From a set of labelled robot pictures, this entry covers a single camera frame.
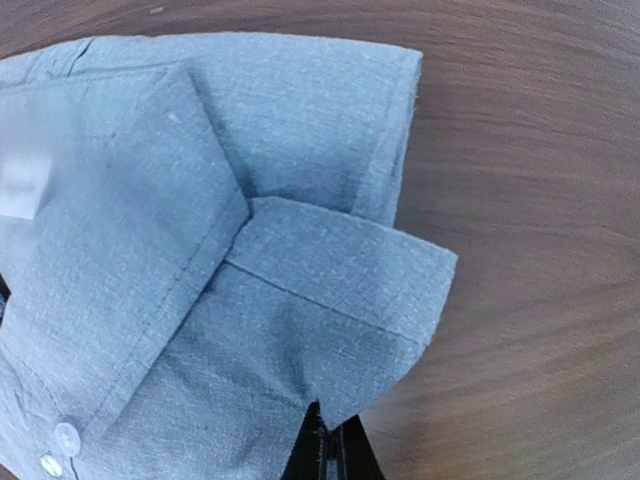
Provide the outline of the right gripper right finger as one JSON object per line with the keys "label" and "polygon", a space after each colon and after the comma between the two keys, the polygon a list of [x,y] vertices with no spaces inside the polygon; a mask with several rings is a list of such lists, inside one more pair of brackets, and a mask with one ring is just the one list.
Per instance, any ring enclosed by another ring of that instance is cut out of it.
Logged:
{"label": "right gripper right finger", "polygon": [[385,480],[359,416],[333,432],[338,480]]}

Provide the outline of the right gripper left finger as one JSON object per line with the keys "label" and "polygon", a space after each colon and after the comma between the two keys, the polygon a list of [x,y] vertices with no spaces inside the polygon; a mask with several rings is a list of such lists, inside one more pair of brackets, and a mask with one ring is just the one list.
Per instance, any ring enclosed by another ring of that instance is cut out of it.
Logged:
{"label": "right gripper left finger", "polygon": [[331,433],[313,402],[304,417],[282,480],[326,480]]}

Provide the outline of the grey long sleeve shirt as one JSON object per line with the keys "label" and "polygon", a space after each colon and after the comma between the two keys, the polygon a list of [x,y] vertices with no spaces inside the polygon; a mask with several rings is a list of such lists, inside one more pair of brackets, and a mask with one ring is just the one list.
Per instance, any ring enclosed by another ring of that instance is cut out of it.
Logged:
{"label": "grey long sleeve shirt", "polygon": [[97,36],[1,62],[1,464],[282,479],[417,363],[450,250],[394,228],[422,56]]}

